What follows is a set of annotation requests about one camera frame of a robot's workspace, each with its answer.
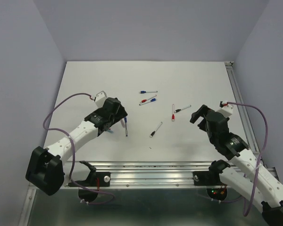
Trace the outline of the blue ballpoint pen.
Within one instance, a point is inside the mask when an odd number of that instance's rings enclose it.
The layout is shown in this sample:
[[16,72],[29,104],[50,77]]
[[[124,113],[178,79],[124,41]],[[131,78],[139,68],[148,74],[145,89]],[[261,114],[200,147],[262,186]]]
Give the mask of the blue ballpoint pen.
[[124,117],[124,122],[125,122],[125,136],[128,137],[127,117]]

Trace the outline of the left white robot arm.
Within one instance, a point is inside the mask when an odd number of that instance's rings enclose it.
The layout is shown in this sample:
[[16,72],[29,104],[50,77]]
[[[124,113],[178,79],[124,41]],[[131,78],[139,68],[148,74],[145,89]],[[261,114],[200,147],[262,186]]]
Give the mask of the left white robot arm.
[[117,98],[96,97],[97,109],[58,142],[43,148],[36,147],[31,154],[25,178],[47,195],[55,194],[64,184],[63,166],[70,157],[89,141],[108,131],[127,116]]

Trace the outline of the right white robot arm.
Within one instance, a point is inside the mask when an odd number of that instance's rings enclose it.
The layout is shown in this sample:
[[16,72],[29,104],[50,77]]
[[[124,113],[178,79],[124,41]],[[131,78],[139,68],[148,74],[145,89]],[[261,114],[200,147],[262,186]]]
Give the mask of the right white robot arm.
[[228,121],[233,105],[233,102],[221,102],[217,111],[202,105],[191,115],[191,123],[202,118],[198,128],[207,133],[210,143],[226,158],[212,162],[207,171],[194,172],[194,184],[230,186],[257,208],[268,225],[283,226],[283,184],[240,136],[230,132]]

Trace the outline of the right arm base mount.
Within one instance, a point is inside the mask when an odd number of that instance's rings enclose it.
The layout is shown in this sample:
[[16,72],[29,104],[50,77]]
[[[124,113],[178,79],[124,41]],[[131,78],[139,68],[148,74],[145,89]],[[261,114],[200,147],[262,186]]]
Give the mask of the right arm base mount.
[[221,182],[220,174],[223,170],[230,168],[230,164],[223,160],[213,161],[208,170],[194,171],[193,180],[195,186],[205,186],[207,191],[207,197],[200,195],[203,198],[209,199],[218,203],[234,203],[239,200],[239,197],[235,200],[226,200],[227,198],[227,185]]

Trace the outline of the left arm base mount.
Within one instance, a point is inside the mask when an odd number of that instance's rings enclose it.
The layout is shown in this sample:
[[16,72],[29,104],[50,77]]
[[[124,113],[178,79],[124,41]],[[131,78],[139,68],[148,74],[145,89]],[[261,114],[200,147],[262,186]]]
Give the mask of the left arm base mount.
[[111,173],[107,171],[97,172],[97,169],[87,161],[79,162],[88,168],[88,176],[84,180],[71,181],[67,185],[69,187],[79,188],[78,197],[81,203],[87,205],[100,205],[109,202],[104,201],[103,203],[95,203],[94,201],[99,194],[103,194],[103,192],[100,192],[101,187],[110,187]]

